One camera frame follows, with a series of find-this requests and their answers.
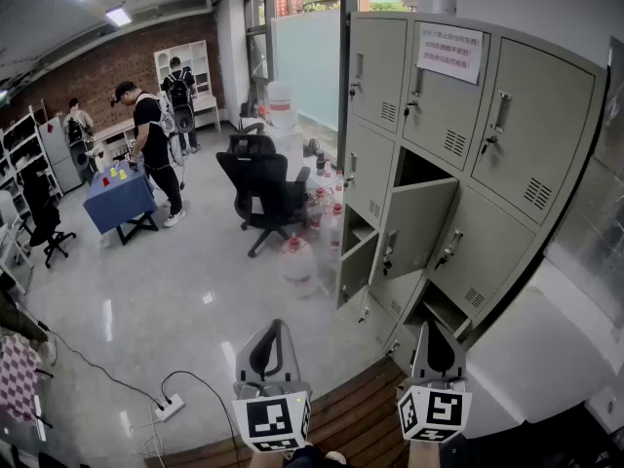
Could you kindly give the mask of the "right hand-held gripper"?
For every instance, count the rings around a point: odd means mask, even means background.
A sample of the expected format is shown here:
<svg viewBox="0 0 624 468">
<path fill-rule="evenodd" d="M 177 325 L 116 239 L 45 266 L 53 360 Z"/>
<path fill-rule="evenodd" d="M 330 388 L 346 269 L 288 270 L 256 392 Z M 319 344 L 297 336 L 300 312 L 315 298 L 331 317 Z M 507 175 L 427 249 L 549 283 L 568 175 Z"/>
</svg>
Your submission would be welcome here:
<svg viewBox="0 0 624 468">
<path fill-rule="evenodd" d="M 406 441 L 447 442 L 465 430 L 472 403 L 465 368 L 459 341 L 445 327 L 425 322 L 414 353 L 413 377 L 397 389 L 397 411 Z M 415 378 L 438 374 L 451 378 Z"/>
</svg>

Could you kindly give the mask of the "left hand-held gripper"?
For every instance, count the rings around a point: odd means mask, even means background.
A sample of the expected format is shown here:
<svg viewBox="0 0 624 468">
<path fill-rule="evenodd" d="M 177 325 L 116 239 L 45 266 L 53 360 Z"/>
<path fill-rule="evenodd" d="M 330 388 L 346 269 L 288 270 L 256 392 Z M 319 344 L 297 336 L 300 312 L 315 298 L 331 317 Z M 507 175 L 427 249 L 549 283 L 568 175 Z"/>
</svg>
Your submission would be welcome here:
<svg viewBox="0 0 624 468">
<path fill-rule="evenodd" d="M 264 381 L 283 366 L 289 381 Z M 285 321 L 256 331 L 236 357 L 233 409 L 240 436 L 254 452 L 304 448 L 311 420 L 311 386 L 300 380 L 293 339 Z"/>
</svg>

